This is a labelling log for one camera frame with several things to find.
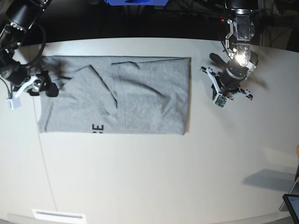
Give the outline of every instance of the light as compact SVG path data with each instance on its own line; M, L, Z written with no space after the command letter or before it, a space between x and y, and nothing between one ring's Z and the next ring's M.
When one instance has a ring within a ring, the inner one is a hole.
M241 66L246 66L248 64L245 55L236 55L235 59L237 60L237 62L241 65Z

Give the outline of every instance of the dark background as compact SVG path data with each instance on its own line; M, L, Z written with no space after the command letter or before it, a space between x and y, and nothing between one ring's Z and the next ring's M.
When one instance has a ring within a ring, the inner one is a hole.
M299 12L299 0L289 4L285 1L275 0L270 8L254 16L256 35L252 44L260 45L259 34L265 32L261 13L270 16L273 6L281 14L288 9ZM103 0L97 5L88 4L86 0L53 0L38 22L47 32L47 42L118 37L223 40L228 33L226 24L221 22L225 19L225 0L209 0L209 5L203 2L169 0L164 9L159 10L154 6L111 6ZM273 21L266 21L267 25L273 25ZM23 45L42 42L38 28L32 28L26 36ZM287 49L299 52L298 40L298 28L293 28Z

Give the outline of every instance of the white table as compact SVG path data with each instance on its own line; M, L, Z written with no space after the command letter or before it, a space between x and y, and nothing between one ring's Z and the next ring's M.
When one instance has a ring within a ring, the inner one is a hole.
M19 140L12 154L35 154L22 183L32 186L38 182L38 192L45 194L39 199L31 194L34 203L23 202L18 210L11 207L7 212L32 216L31 209L57 209L84 213L88 224L258 224L288 216L279 214L278 208L298 165L299 54L252 48L260 63L251 81L244 84L254 99L237 99L223 110L213 105L212 83L200 71L201 66L210 66L211 52L226 59L220 42L123 38L48 44L45 56L192 57L189 125L185 136L38 135L32 98L24 95L20 110L0 110L5 111L5 117L2 112L0 116L0 144L4 145L0 153L8 161L7 173L0 170L0 174L6 178L5 186L21 191L21 181L8 179L14 157L6 156L10 143ZM4 88L0 93L4 102ZM39 98L34 98L34 105L38 118ZM10 137L14 127L8 122L13 120L15 126L25 116L26 127ZM25 155L20 160L25 163L27 159ZM27 180L34 164L42 177L35 182ZM20 176L19 172L23 171L18 168L12 174Z

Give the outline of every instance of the black cable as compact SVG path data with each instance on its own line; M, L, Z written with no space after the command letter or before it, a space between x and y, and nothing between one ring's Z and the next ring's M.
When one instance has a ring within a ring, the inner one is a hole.
M192 0L191 4L189 4L188 2L181 0L181 2L183 2L184 4L186 4L188 6L187 11L192 10L193 9L193 5L194 5L194 1Z
M100 0L86 0L87 3L91 4L91 5L97 5L99 4Z
M221 40L219 31L217 31L217 35L218 35L218 38L219 38L219 40L220 40L220 42L221 42L221 44L222 44L222 46L223 46L223 48L224 48L224 51L226 52L226 54L227 54L228 57L229 57L228 50L226 49L226 46L224 45L224 42Z
M187 2L183 1L183 0L173 0L182 11L178 11L178 10L164 10L165 12L185 12L185 13L194 13L194 14L208 14L208 15L222 15L220 13L215 13L215 12L210 12L208 10L200 10L200 9L195 9L194 11L191 11L191 9L193 8L193 4L189 5Z
M290 29L292 29L292 28L288 28L288 29L286 29L286 30L284 30L283 32L281 32L279 35L277 35L274 39L273 39L273 41L271 41L271 45L269 46L269 47L272 47L272 44L279 38L279 37L281 37L283 34L285 34L287 31L289 31Z
M0 51L4 50L5 48L6 48L6 46L4 46L4 47L0 48Z
M225 3L221 4L220 2L216 2L215 0L192 0L192 2L195 2L203 6L204 8L207 8L209 11L213 11L214 13L220 13L223 9L225 9Z
M268 33L269 42L270 42L269 47L271 48L271 47L272 47L272 43L273 43L273 41L272 41L272 37L271 37L271 35L272 35L272 30L270 30L270 28L268 28L268 29L267 29L267 33Z
M269 13L270 13L270 15L272 14L272 12L271 12L271 9L269 9L269 8L266 8L265 9L265 11L267 12L267 10L269 11Z
M264 37L263 37L263 34L262 34L262 35L260 35L260 46L263 46L263 40L264 40Z
M39 61L39 59L42 56L43 50L46 46L46 42L47 42L47 35L46 35L46 30L42 27L42 25L38 24L38 27L40 28L42 34L43 34L43 42L42 42L42 46L39 49L37 55L35 56L35 58L33 58L30 62L28 62L27 64L22 64L22 67L30 67L32 65L34 65L35 63L37 63Z
M220 15L220 14L214 14L214 13L211 13L211 12L205 11L205 10L203 10L203 11L199 11L199 10L196 10L196 11L186 11L186 10L167 10L167 9L161 9L158 12L175 13L175 14L185 13L185 14Z
M286 0L274 0L273 3L272 3L272 6L271 6L271 14L273 15L273 9L274 9L274 5L276 5L276 2L277 1L280 1L280 2L284 2L284 3L287 3L287 4L294 4L294 3L297 3L299 0L294 0L294 1L286 1Z
M11 93L10 93L10 91L9 91L9 87L8 87L8 85L6 84L6 82L2 79L2 78L0 78L0 80L5 84L5 86L6 86L6 88L7 88L7 92L8 92L8 98L12 98L12 95L11 95Z
M2 7L3 7L3 4L4 4L4 0L0 0L0 10L1 10Z

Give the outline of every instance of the gray t-shirt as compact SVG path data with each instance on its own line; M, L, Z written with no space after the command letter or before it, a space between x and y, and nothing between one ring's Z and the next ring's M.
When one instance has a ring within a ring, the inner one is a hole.
M44 57L60 92L41 94L40 132L184 134L189 58Z

